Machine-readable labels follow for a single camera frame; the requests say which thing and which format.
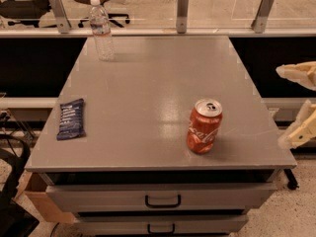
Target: bottle cap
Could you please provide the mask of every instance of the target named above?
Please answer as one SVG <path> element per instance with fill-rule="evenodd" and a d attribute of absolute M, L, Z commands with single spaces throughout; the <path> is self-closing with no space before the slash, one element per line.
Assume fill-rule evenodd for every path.
<path fill-rule="evenodd" d="M 93 6 L 100 5 L 100 0 L 90 0 L 90 4 Z"/>

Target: drawer handle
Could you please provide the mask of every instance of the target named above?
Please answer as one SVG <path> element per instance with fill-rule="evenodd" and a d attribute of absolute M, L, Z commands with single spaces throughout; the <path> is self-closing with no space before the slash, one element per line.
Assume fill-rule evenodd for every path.
<path fill-rule="evenodd" d="M 176 208 L 178 206 L 180 206 L 181 204 L 181 196 L 178 195 L 177 196 L 178 201 L 174 204 L 151 204 L 149 203 L 149 196 L 146 195 L 145 197 L 145 204 L 148 208 L 155 208 L 155 209 L 159 209 L 159 208 Z"/>
<path fill-rule="evenodd" d="M 171 231 L 169 232 L 152 232 L 151 229 L 150 229 L 150 224 L 147 225 L 147 231 L 149 234 L 174 234 L 175 233 L 175 229 L 176 229 L 176 226 L 175 224 L 172 224 L 172 229 Z"/>

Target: white object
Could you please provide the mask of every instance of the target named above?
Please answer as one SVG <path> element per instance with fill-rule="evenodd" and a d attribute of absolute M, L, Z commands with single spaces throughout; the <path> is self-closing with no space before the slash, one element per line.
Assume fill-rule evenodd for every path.
<path fill-rule="evenodd" d="M 296 148 L 316 137 L 316 105 L 309 100 L 302 105 L 295 122 L 293 122 L 278 139 L 283 149 Z"/>
<path fill-rule="evenodd" d="M 281 78 L 316 91 L 316 61 L 283 65 L 276 69 L 276 73 Z"/>
<path fill-rule="evenodd" d="M 96 49 L 100 60 L 111 61 L 115 58 L 109 15 L 100 4 L 100 0 L 91 0 L 90 26 L 95 38 Z"/>

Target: water bottle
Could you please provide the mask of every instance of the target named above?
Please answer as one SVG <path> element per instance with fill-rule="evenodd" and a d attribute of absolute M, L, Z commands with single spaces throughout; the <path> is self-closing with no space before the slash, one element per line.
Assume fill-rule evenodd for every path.
<path fill-rule="evenodd" d="M 91 0 L 90 26 L 95 39 L 96 48 L 100 60 L 113 60 L 115 50 L 110 28 L 109 16 L 100 0 Z"/>
<path fill-rule="evenodd" d="M 1 16 L 0 16 L 0 29 L 4 29 L 4 24 L 3 24 Z"/>

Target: soda can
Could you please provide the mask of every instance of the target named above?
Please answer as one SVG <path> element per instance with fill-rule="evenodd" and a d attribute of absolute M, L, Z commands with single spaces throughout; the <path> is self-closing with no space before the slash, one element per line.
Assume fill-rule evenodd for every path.
<path fill-rule="evenodd" d="M 212 148 L 222 119 L 222 106 L 216 100 L 201 99 L 196 102 L 187 135 L 187 144 L 194 153 L 203 154 Z"/>

